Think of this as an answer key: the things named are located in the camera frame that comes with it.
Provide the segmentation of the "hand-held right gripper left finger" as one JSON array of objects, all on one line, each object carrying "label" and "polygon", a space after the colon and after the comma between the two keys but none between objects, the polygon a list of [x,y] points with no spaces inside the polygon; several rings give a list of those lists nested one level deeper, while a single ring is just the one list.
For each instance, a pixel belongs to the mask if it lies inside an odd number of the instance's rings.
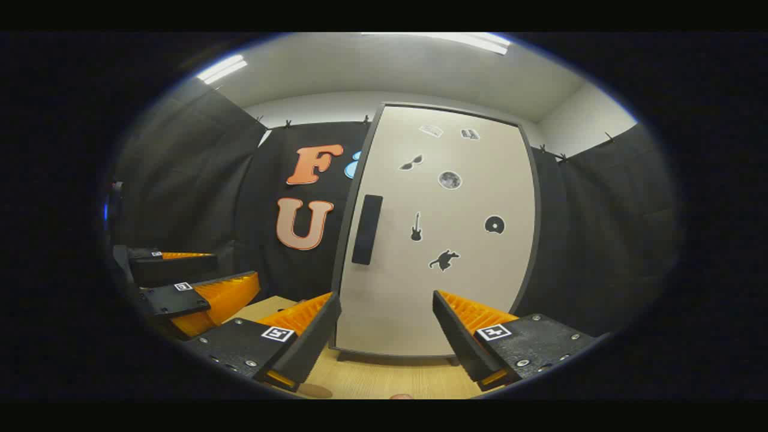
[{"label": "hand-held right gripper left finger", "polygon": [[255,322],[233,317],[181,345],[230,374],[295,392],[328,344],[341,311],[337,293],[329,292]]}]

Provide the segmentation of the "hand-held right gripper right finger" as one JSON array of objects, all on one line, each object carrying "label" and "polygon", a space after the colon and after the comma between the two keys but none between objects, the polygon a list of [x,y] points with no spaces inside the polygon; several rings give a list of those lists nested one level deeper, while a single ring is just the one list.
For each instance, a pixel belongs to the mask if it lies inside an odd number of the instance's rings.
[{"label": "hand-held right gripper right finger", "polygon": [[444,290],[433,293],[433,314],[481,391],[545,374],[601,341],[545,314],[518,317]]}]

